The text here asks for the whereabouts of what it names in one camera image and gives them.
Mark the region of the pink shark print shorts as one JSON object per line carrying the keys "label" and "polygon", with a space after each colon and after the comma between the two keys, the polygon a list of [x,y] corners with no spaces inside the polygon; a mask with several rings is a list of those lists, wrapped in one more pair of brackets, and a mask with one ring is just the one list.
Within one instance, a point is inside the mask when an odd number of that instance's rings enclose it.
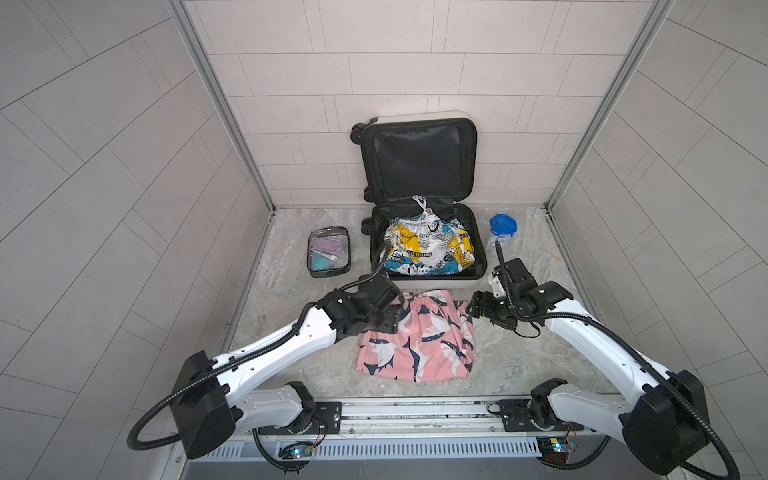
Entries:
{"label": "pink shark print shorts", "polygon": [[394,303],[397,332],[365,332],[356,370],[364,375],[435,383],[466,379],[475,360],[474,318],[447,290],[407,293]]}

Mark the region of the clear black-trimmed toiletry bag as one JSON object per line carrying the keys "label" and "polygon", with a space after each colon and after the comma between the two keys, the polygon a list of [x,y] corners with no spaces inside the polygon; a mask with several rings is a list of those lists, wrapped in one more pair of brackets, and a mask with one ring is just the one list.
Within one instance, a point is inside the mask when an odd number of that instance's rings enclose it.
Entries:
{"label": "clear black-trimmed toiletry bag", "polygon": [[307,269],[313,278],[343,275],[351,269],[349,231],[343,226],[321,228],[310,233]]}

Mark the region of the clear container blue lid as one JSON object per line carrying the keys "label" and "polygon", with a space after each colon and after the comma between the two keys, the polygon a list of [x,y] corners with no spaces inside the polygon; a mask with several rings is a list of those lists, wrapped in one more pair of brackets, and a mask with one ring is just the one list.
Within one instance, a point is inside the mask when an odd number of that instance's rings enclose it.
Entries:
{"label": "clear container blue lid", "polygon": [[517,221],[507,214],[496,214],[490,221],[489,249],[496,250],[497,246],[504,247],[518,231]]}

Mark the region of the yellow blue print shorts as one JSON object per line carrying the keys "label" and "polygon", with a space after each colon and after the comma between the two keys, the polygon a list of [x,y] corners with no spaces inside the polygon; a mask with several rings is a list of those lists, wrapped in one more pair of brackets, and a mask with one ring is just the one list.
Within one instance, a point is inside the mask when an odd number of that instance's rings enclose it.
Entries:
{"label": "yellow blue print shorts", "polygon": [[422,212],[410,218],[396,218],[385,230],[388,245],[384,268],[409,277],[454,275],[476,262],[470,235],[457,220],[441,219],[425,197],[412,199]]}

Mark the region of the white black-lined carry-on suitcase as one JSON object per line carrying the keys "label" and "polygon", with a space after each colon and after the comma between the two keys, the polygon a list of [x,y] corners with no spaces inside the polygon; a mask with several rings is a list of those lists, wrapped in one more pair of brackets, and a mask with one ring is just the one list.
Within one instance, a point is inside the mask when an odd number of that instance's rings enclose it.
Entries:
{"label": "white black-lined carry-on suitcase", "polygon": [[350,140],[360,147],[367,186],[363,198],[373,205],[361,223],[369,237],[369,260],[375,262],[392,220],[413,217],[420,195],[444,221],[457,220],[467,229],[475,262],[460,273],[442,276],[390,274],[403,290],[459,290],[475,286],[486,274],[488,260],[478,221],[464,203],[474,187],[478,131],[461,111],[380,116],[351,128]]}

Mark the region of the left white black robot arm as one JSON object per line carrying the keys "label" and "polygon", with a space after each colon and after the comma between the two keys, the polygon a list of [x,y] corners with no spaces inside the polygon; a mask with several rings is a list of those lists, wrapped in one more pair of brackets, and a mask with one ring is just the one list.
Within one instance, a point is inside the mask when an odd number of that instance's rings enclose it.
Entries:
{"label": "left white black robot arm", "polygon": [[393,303],[402,293],[384,268],[390,250],[390,243],[384,243],[370,274],[307,303],[289,325],[226,354],[210,358],[199,351],[188,357],[172,392],[129,431],[128,448],[147,451],[179,442],[187,458],[197,459],[242,428],[308,427],[316,403],[303,383],[266,390],[260,386],[286,367],[348,337],[396,331]]}

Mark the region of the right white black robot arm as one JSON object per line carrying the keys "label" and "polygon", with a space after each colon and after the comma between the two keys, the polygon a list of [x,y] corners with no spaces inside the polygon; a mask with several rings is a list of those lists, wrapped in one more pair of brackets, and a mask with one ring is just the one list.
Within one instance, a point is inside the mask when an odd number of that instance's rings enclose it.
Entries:
{"label": "right white black robot arm", "polygon": [[724,478],[740,478],[737,462],[710,424],[704,386],[695,375],[673,372],[647,358],[591,316],[560,284],[538,283],[520,259],[505,259],[499,243],[494,248],[499,264],[488,278],[492,289],[473,295],[471,316],[511,332],[521,324],[536,332],[551,331],[575,347],[618,391],[602,395],[552,378],[531,390],[527,405],[504,401],[495,414],[526,419],[540,431],[578,424],[602,434],[599,446],[584,459],[553,463],[561,471],[589,465],[615,439],[658,475],[683,469],[702,479],[714,475],[689,459],[711,445],[724,464]]}

